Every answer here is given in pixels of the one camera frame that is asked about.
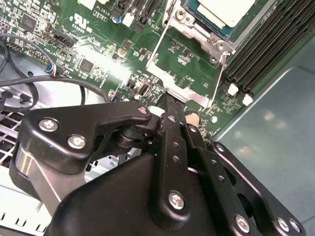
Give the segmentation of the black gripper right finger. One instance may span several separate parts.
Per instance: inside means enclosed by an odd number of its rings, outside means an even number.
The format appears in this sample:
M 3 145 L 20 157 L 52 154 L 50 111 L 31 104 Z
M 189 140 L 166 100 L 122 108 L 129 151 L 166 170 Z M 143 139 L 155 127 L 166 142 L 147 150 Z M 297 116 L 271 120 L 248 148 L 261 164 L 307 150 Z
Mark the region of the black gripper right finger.
M 188 141 L 189 164 L 198 171 L 216 236 L 304 236 L 299 220 L 221 143 L 204 142 L 176 112 Z

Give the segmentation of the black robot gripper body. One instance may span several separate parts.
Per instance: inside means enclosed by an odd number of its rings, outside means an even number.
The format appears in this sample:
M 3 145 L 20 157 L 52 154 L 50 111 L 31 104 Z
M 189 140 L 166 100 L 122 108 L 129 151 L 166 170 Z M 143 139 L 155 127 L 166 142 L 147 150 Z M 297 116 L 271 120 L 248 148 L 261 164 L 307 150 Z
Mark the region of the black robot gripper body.
M 152 218 L 170 206 L 176 191 L 190 209 L 179 229 L 167 229 Z M 199 177 L 172 158 L 134 158 L 70 193 L 58 206 L 49 236 L 228 236 L 221 217 L 210 212 Z

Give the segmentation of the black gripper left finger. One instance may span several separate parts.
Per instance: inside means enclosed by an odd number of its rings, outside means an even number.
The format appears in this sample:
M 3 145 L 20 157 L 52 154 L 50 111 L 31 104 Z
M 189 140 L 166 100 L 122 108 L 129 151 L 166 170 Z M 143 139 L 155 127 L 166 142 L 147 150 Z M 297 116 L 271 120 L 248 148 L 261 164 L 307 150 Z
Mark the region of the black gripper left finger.
M 39 198 L 54 216 L 73 191 L 144 155 L 161 162 L 172 158 L 188 168 L 183 121 L 176 102 L 164 94 L 153 110 L 137 102 L 112 102 L 39 109 L 22 119 L 10 164 L 10 176 L 22 190 Z M 184 224 L 190 216 L 184 197 L 171 191 L 170 206 L 151 210 L 157 224 Z

